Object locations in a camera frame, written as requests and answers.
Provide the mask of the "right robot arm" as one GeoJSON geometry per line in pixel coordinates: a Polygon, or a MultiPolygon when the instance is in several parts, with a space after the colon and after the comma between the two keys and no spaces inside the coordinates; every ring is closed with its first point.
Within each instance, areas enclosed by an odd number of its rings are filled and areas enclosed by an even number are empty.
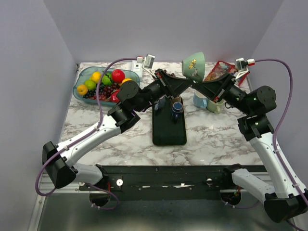
{"type": "Polygon", "coordinates": [[[276,223],[296,217],[308,210],[308,189],[296,176],[277,141],[266,114],[276,108],[275,90],[262,86],[250,93],[235,86],[230,74],[212,80],[194,83],[192,88],[218,103],[224,100],[245,114],[238,119],[238,127],[261,159],[272,184],[269,185],[235,164],[224,168],[222,185],[228,189],[239,186],[264,206],[270,219],[276,223]]]}

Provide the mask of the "light green ceramic mug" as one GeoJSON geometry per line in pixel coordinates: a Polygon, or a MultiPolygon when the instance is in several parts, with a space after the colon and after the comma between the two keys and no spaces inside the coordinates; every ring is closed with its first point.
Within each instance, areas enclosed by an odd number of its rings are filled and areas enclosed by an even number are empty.
{"type": "Polygon", "coordinates": [[[221,107],[224,105],[224,100],[220,101],[220,102],[213,102],[211,100],[207,101],[207,110],[215,113],[215,114],[220,114],[221,113],[221,107]]]}

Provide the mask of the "mint green bird-print mug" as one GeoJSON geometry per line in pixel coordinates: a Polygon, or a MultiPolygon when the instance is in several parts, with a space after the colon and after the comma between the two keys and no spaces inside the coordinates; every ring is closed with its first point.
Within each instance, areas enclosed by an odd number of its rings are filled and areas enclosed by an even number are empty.
{"type": "Polygon", "coordinates": [[[197,52],[182,60],[182,75],[195,82],[202,82],[205,77],[205,56],[197,52]]]}

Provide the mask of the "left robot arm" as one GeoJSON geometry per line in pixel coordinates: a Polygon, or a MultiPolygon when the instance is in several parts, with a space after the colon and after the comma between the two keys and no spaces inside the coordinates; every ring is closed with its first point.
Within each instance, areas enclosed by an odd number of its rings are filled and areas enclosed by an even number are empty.
{"type": "Polygon", "coordinates": [[[179,96],[193,84],[191,79],[175,77],[162,69],[155,74],[154,81],[143,89],[133,80],[124,82],[116,95],[119,102],[98,123],[58,145],[48,142],[43,146],[42,162],[56,189],[76,181],[102,190],[107,183],[106,172],[98,165],[79,164],[79,159],[132,128],[140,120],[138,112],[146,111],[163,96],[179,96]]]}

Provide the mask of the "light blue hexagonal mug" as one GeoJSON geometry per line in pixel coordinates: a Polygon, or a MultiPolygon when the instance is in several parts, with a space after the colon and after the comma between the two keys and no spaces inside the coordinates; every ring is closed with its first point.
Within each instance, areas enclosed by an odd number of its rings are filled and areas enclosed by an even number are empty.
{"type": "Polygon", "coordinates": [[[205,109],[207,107],[208,98],[198,91],[194,92],[193,104],[198,108],[205,109]]]}

